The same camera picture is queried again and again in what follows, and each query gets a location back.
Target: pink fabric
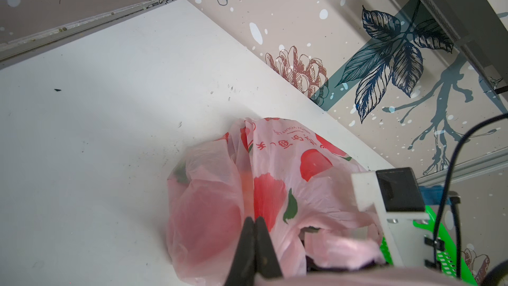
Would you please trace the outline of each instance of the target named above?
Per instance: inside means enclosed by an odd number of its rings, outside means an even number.
[[[355,273],[320,273],[303,277],[264,280],[259,274],[254,286],[464,286],[444,274],[421,268],[382,268]]]
[[[359,269],[375,261],[385,262],[379,245],[372,240],[345,238],[329,230],[305,233],[305,251],[320,267]]]
[[[220,139],[188,150],[168,178],[167,245],[176,274],[191,284],[222,284],[247,216],[265,219],[285,277],[305,274],[306,249],[298,234],[308,226],[324,229],[309,240],[313,249],[319,243],[335,247],[326,254],[307,250],[312,257],[351,269],[379,260],[378,219],[359,212],[352,190],[351,174],[361,171],[345,152],[298,122],[237,121]],[[347,237],[364,226],[371,242],[340,241],[329,233]]]

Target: pink flower illustration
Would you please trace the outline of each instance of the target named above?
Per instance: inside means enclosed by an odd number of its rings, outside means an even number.
[[[292,46],[289,52],[282,50],[275,61],[271,54],[267,53],[265,61],[314,103],[323,104],[323,98],[328,96],[328,79],[326,68],[320,59],[309,59],[305,54],[298,57],[298,50]]]

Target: floral wallpaper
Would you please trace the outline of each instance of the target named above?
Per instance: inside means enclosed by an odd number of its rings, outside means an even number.
[[[506,112],[419,0],[188,1],[418,178],[446,169],[469,128]],[[508,3],[489,2],[508,25]],[[507,146],[503,121],[474,135],[459,162]]]

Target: green leaf print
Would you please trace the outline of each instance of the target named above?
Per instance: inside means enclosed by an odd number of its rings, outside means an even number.
[[[182,161],[176,165],[175,169],[173,170],[173,175],[176,177],[176,182],[189,184],[189,180],[187,179],[187,172],[185,170],[185,161]]]
[[[286,220],[294,218],[296,216],[296,213],[298,212],[298,204],[296,203],[296,199],[293,196],[292,190],[293,189],[289,189],[288,207],[286,208],[286,211],[284,212],[283,215],[283,221],[286,224],[288,224]]]

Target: pink plastic bag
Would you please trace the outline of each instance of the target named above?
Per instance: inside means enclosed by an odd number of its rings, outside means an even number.
[[[306,253],[330,267],[382,261],[378,218],[358,211],[352,190],[351,173],[364,170],[298,122],[237,121],[222,138],[188,150],[168,178],[176,274],[191,284],[223,284],[247,216],[265,219],[285,277],[306,273]],[[298,235],[309,226],[323,230],[306,233],[304,248]],[[349,238],[359,227],[368,227],[370,242]],[[334,251],[322,253],[322,245]]]

